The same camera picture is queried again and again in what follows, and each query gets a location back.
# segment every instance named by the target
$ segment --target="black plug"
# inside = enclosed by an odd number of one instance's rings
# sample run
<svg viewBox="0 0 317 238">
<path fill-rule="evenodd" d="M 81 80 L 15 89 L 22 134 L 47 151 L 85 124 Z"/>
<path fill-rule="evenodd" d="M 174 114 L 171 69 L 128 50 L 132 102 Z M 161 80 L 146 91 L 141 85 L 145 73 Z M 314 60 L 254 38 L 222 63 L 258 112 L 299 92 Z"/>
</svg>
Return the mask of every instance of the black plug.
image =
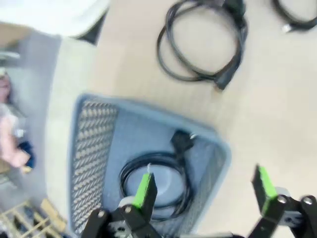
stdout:
<svg viewBox="0 0 317 238">
<path fill-rule="evenodd" d="M 194 146 L 190 134 L 182 130 L 175 131 L 170 141 L 174 147 L 177 159 L 183 159 L 185 152 Z"/>
<path fill-rule="evenodd" d="M 240 22 L 246 12 L 246 5 L 243 0 L 225 0 L 223 8 L 233 16 L 235 22 Z"/>
</svg>

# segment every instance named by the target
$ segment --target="cable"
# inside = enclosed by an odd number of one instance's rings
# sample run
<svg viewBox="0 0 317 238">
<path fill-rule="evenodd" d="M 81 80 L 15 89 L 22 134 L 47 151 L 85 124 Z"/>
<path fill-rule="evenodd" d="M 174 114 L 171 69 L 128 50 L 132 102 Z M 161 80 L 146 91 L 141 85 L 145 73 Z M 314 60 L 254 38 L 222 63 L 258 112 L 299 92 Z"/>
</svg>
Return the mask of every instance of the cable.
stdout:
<svg viewBox="0 0 317 238">
<path fill-rule="evenodd" d="M 180 133 L 180 132 L 177 131 L 174 134 L 171 140 L 172 143 L 177 133 Z M 176 198 L 175 200 L 167 204 L 154 206 L 155 210 L 174 208 L 173 213 L 170 216 L 152 216 L 152 221 L 162 222 L 162 221 L 179 217 L 181 214 L 183 214 L 186 211 L 186 209 L 189 207 L 189 205 L 192 202 L 193 189 L 192 189 L 190 179 L 187 173 L 187 169 L 186 169 L 187 165 L 186 165 L 186 159 L 184 157 L 184 153 L 185 151 L 190 149 L 193 146 L 193 144 L 190 139 L 190 136 L 186 137 L 185 140 L 182 140 L 184 139 L 184 137 L 182 136 L 183 135 L 181 135 L 180 137 L 181 139 L 176 142 L 176 145 L 174 145 L 174 149 L 175 149 L 174 154 L 169 152 L 153 152 L 153 153 L 144 154 L 128 162 L 122 168 L 120 172 L 120 175 L 119 175 L 120 190 L 123 197 L 126 197 L 128 195 L 127 181 L 130 175 L 136 170 L 138 170 L 139 168 L 146 167 L 148 164 L 165 166 L 177 171 L 180 174 L 183 181 L 183 185 L 184 185 L 183 193 L 178 198 Z"/>
<path fill-rule="evenodd" d="M 191 3 L 192 5 L 185 8 L 184 5 Z M 229 20 L 236 35 L 236 52 L 230 62 L 225 65 L 221 70 L 217 72 L 208 72 L 192 65 L 182 54 L 180 49 L 177 47 L 172 26 L 174 21 L 182 15 L 195 10 L 198 7 L 207 7 L 215 9 L 221 13 L 226 19 Z M 165 26 L 159 33 L 157 40 L 157 58 L 159 64 L 163 70 L 171 77 L 187 82 L 198 82 L 198 81 L 213 81 L 218 89 L 223 90 L 231 81 L 234 73 L 240 66 L 244 44 L 248 34 L 248 26 L 245 18 L 243 17 L 245 12 L 245 5 L 243 0 L 225 0 L 222 5 L 216 3 L 216 0 L 181 0 L 175 3 L 167 12 L 165 18 Z M 168 42 L 170 43 L 175 56 L 185 66 L 193 76 L 181 76 L 173 72 L 164 62 L 162 53 L 160 50 L 163 35 L 166 34 Z"/>
<path fill-rule="evenodd" d="M 292 30 L 298 30 L 298 31 L 308 31 L 315 27 L 317 25 L 317 17 L 310 21 L 304 21 L 300 20 L 285 9 L 285 7 L 282 6 L 279 0 L 272 0 L 273 6 L 276 10 L 276 12 L 285 20 L 288 22 L 286 26 L 284 26 L 285 32 L 289 32 Z"/>
</svg>

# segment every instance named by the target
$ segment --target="screw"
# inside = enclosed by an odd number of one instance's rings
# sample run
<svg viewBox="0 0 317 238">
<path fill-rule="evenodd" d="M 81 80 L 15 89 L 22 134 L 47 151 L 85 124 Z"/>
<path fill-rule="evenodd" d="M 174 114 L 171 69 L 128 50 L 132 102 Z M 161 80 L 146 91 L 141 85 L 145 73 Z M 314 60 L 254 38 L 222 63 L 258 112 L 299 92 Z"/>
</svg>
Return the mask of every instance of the screw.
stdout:
<svg viewBox="0 0 317 238">
<path fill-rule="evenodd" d="M 308 205 L 312 205 L 313 203 L 313 201 L 309 197 L 305 197 L 303 201 Z"/>
<path fill-rule="evenodd" d="M 101 210 L 99 213 L 98 213 L 98 217 L 101 218 L 103 217 L 105 214 L 105 212 L 103 210 Z"/>
<path fill-rule="evenodd" d="M 282 196 L 279 196 L 278 198 L 277 198 L 277 201 L 279 201 L 280 203 L 286 203 L 286 198 L 285 197 L 282 197 Z"/>
<path fill-rule="evenodd" d="M 125 213 L 131 212 L 131 207 L 126 207 L 126 208 L 124 209 L 124 211 L 125 211 Z"/>
</svg>

